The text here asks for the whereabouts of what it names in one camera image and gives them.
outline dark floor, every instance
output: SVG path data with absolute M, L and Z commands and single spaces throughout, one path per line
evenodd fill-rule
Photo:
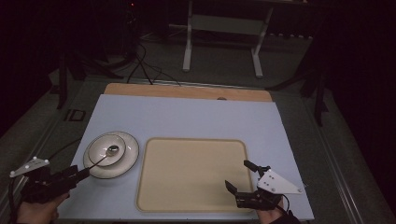
M 176 79 L 181 85 L 264 90 L 292 77 L 310 44 L 309 39 L 266 37 L 260 53 L 264 78 L 257 79 L 247 48 L 248 39 L 231 45 L 220 39 L 207 41 L 198 36 L 192 48 L 191 70 L 184 73 L 181 69 L 185 48 L 183 38 L 184 33 L 181 32 L 167 42 L 158 42 L 152 35 L 141 41 L 145 49 L 140 48 L 138 52 L 142 56 L 146 50 L 144 61 L 148 75 L 151 78 L 159 75 L 154 84 L 176 84 Z M 122 80 L 103 77 L 91 69 L 87 69 L 89 75 L 85 81 L 75 81 L 69 76 L 68 101 L 61 110 L 56 109 L 58 96 L 46 93 L 0 139 L 3 151 L 12 148 L 0 158 L 4 167 L 0 172 L 2 179 L 7 179 L 9 171 L 21 166 L 33 154 L 49 155 L 81 137 L 106 84 L 126 82 L 134 67 L 135 63 L 114 71 L 124 77 Z M 56 79 L 57 71 L 51 76 Z M 148 83 L 141 68 L 135 71 L 130 82 Z M 325 92 L 327 110 L 322 113 L 323 127 L 319 127 L 313 117 L 315 99 L 301 97 L 299 89 L 302 84 L 298 82 L 271 94 L 306 184 L 315 215 L 311 223 L 396 223 L 332 93 L 329 90 Z M 69 109 L 86 111 L 86 118 L 81 122 L 65 120 Z M 70 164 L 77 146 L 69 147 L 60 159 L 52 163 L 55 169 Z M 0 187 L 6 193 L 7 181 L 2 181 Z M 5 201 L 3 198 L 2 208 L 6 208 Z

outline human hand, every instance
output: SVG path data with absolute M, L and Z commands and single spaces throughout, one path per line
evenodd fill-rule
M 47 203 L 23 202 L 18 210 L 17 223 L 49 224 L 58 218 L 57 208 L 68 196 L 66 193 Z
M 283 200 L 280 200 L 278 206 L 283 208 Z M 261 224 L 271 223 L 283 216 L 283 212 L 280 211 L 278 208 L 268 211 L 256 210 L 256 212 Z

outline table leg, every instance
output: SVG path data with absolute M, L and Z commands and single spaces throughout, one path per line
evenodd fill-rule
M 184 52 L 184 62 L 183 62 L 183 71 L 189 72 L 190 71 L 190 64 L 191 64 L 191 33 L 192 33 L 192 0 L 189 2 L 189 17 L 187 20 L 187 44 L 186 44 L 186 51 Z
M 259 52 L 260 49 L 262 48 L 262 41 L 265 38 L 265 33 L 267 32 L 268 24 L 270 22 L 273 10 L 274 10 L 273 7 L 270 7 L 268 9 L 265 22 L 262 23 L 262 30 L 260 31 L 260 35 L 259 35 L 259 42 L 257 43 L 256 48 L 251 50 L 251 57 L 253 59 L 254 71 L 256 73 L 257 78 L 262 78 L 262 65 L 260 64 Z

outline white plate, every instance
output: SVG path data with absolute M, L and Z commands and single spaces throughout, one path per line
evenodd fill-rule
M 120 157 L 118 161 L 113 164 L 107 166 L 94 166 L 90 170 L 90 174 L 103 179 L 114 178 L 116 176 L 122 175 L 131 169 L 134 166 L 134 163 L 137 160 L 137 156 L 139 155 L 139 145 L 137 144 L 136 140 L 128 133 L 124 132 L 111 132 L 111 133 L 104 133 L 99 137 L 95 138 L 87 147 L 84 153 L 84 166 L 91 167 L 93 166 L 93 162 L 90 160 L 90 148 L 92 144 L 99 138 L 106 136 L 106 135 L 116 135 L 120 137 L 125 143 L 125 152 Z
M 112 146 L 117 146 L 119 148 L 119 151 L 114 156 L 111 157 L 107 156 L 106 158 L 103 159 L 103 157 L 106 156 L 107 150 Z M 116 163 L 121 159 L 121 157 L 125 152 L 125 142 L 118 135 L 103 134 L 97 137 L 95 140 L 93 140 L 93 142 L 91 143 L 90 147 L 87 148 L 87 150 L 88 150 L 88 156 L 92 163 L 97 163 L 100 160 L 102 160 L 97 165 L 108 166 Z

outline wooden board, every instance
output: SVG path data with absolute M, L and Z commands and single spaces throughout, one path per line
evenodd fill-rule
M 110 83 L 105 89 L 105 94 L 212 100 L 224 98 L 227 100 L 236 101 L 272 102 L 271 95 L 268 91 L 241 90 L 230 88 L 179 87 Z
M 238 140 L 151 138 L 136 205 L 143 212 L 250 212 L 236 207 L 224 183 L 252 192 L 246 158 Z

